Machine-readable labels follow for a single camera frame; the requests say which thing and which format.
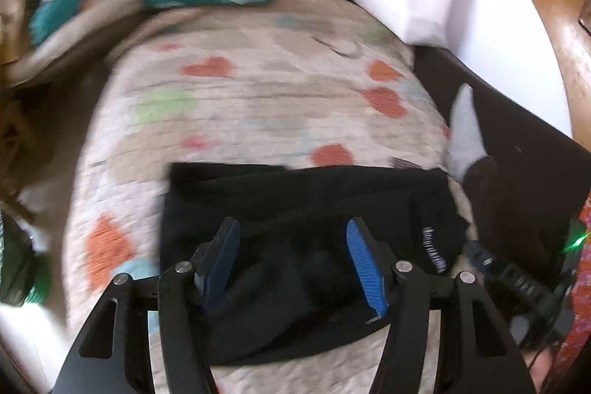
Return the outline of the patterned quilted bedspread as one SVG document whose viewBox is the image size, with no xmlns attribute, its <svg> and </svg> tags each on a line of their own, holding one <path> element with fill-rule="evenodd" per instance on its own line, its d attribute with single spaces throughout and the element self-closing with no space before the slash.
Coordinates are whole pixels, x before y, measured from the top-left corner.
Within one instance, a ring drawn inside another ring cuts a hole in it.
<svg viewBox="0 0 591 394">
<path fill-rule="evenodd" d="M 173 162 L 442 167 L 446 124 L 413 61 L 342 0 L 143 24 L 109 58 L 76 168 L 62 256 L 70 329 L 117 266 L 156 259 Z"/>
</svg>

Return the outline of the brown trouser leg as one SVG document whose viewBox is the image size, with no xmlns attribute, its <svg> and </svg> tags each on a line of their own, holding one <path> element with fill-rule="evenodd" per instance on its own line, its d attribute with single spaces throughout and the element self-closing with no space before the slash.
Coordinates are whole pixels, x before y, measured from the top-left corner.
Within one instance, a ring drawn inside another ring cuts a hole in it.
<svg viewBox="0 0 591 394">
<path fill-rule="evenodd" d="M 462 181 L 480 243 L 549 288 L 558 282 L 570 223 L 590 235 L 590 164 L 568 163 L 534 184 L 504 175 L 491 156 L 471 165 Z"/>
</svg>

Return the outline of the green mesh waste basket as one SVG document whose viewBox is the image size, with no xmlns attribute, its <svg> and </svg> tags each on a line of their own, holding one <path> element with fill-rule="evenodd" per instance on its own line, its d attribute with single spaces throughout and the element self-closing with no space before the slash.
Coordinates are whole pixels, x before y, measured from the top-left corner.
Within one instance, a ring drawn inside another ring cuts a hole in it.
<svg viewBox="0 0 591 394">
<path fill-rule="evenodd" d="M 35 251 L 29 234 L 2 211 L 1 303 L 12 307 L 42 304 L 50 291 L 51 274 L 46 256 Z"/>
</svg>

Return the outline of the beige lounge cushion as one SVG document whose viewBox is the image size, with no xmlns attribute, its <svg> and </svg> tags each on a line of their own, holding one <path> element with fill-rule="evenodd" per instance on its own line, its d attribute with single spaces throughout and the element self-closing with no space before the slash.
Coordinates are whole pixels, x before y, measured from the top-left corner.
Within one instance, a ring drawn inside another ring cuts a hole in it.
<svg viewBox="0 0 591 394">
<path fill-rule="evenodd" d="M 98 61 L 133 31 L 146 15 L 142 0 L 102 0 L 74 16 L 32 53 L 5 71 L 10 88 L 52 83 L 86 63 Z"/>
</svg>

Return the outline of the teal folded cloth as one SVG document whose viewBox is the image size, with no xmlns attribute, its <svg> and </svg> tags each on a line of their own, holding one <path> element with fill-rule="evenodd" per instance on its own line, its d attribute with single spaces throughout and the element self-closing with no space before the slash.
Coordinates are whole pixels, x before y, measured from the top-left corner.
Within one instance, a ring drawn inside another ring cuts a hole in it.
<svg viewBox="0 0 591 394">
<path fill-rule="evenodd" d="M 29 23 L 31 44 L 40 45 L 76 16 L 82 2 L 83 0 L 51 0 L 41 3 Z"/>
</svg>

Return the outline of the black pants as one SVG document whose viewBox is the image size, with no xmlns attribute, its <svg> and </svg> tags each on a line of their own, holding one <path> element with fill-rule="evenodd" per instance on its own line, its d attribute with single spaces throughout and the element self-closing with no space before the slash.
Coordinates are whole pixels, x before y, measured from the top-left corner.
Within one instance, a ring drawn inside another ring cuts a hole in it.
<svg viewBox="0 0 591 394">
<path fill-rule="evenodd" d="M 208 317 L 205 348 L 217 366 L 311 356 L 382 327 L 346 247 L 352 218 L 429 274 L 449 272 L 466 241 L 467 221 L 439 169 L 174 163 L 168 181 L 162 268 L 187 259 L 224 219 L 242 228 Z"/>
</svg>

